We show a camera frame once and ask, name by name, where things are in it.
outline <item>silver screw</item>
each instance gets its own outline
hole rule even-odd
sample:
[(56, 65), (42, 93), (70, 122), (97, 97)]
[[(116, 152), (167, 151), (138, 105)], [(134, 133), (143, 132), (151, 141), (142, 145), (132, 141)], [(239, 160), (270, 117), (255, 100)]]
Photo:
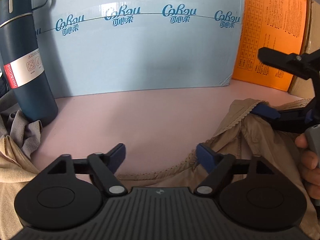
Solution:
[(203, 195), (208, 195), (212, 192), (212, 188), (208, 186), (200, 186), (197, 188), (197, 192)]
[(112, 194), (121, 194), (125, 191), (125, 189), (122, 186), (112, 186), (109, 188), (109, 191)]

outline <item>gold rim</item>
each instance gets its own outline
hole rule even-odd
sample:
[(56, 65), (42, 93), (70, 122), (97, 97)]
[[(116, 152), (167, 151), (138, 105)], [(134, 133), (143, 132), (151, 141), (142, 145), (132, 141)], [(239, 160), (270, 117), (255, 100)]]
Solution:
[(32, 14), (32, 12), (31, 12), (31, 13), (20, 14), (20, 15), (18, 15), (18, 16), (16, 16), (16, 17), (13, 17), (13, 18), (11, 18), (10, 20), (7, 20), (7, 21), (5, 21), (4, 23), (2, 23), (2, 24), (0, 25), (0, 28), (1, 28), (2, 26), (6, 25), (7, 23), (15, 20), (15, 19), (18, 19), (18, 18), (23, 17), (23, 16), (30, 15), (30, 14)]

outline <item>hand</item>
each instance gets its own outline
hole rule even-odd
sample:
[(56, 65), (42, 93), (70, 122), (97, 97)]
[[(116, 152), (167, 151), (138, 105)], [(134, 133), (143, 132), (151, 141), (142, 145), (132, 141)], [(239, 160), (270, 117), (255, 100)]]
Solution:
[[(304, 134), (296, 138), (295, 144), (299, 148), (308, 148), (308, 142)], [(305, 188), (309, 196), (314, 199), (320, 199), (320, 168), (317, 167), (319, 161), (317, 154), (305, 150), (300, 161), (298, 169), (300, 176), (307, 181)]]

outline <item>thermos lid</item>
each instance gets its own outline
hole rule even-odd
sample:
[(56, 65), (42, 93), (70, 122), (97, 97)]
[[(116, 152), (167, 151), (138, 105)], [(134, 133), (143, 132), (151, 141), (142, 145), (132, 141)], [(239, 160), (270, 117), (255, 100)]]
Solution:
[(26, 16), (47, 3), (32, 8), (31, 0), (0, 0), (0, 28), (7, 23)]

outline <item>gray fabric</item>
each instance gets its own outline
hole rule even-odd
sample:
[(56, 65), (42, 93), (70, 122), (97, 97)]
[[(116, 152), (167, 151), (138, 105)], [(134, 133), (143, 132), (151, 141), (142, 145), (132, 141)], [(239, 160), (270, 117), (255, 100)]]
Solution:
[(30, 123), (17, 103), (13, 90), (0, 98), (0, 137), (10, 135), (22, 152), (30, 158), (40, 145), (42, 124)]

